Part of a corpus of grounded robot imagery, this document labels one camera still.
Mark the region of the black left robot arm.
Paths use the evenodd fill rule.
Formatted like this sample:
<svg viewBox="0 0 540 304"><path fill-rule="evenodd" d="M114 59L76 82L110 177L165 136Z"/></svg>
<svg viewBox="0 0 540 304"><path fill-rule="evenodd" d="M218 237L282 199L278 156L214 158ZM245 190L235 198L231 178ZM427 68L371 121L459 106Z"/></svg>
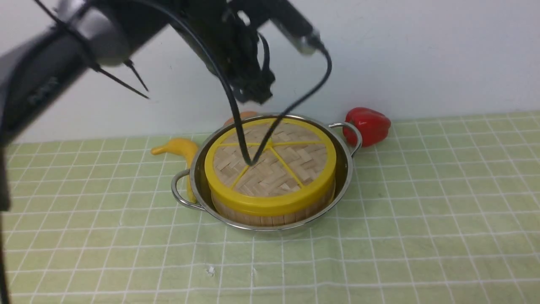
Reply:
<svg viewBox="0 0 540 304"><path fill-rule="evenodd" d="M1 151L87 70L104 71L171 25L221 82L231 105L272 97L268 43L258 28L268 0L62 0L54 25L1 57Z"/></svg>

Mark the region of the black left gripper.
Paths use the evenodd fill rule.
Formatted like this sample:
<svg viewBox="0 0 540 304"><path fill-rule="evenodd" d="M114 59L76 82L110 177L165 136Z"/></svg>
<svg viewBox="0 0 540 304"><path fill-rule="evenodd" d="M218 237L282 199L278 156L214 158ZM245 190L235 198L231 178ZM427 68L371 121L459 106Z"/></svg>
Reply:
<svg viewBox="0 0 540 304"><path fill-rule="evenodd" d="M183 0L181 15L204 41L233 89L238 102L263 104L272 98L275 81L269 67L268 43L263 64L258 61L259 35L225 0Z"/></svg>

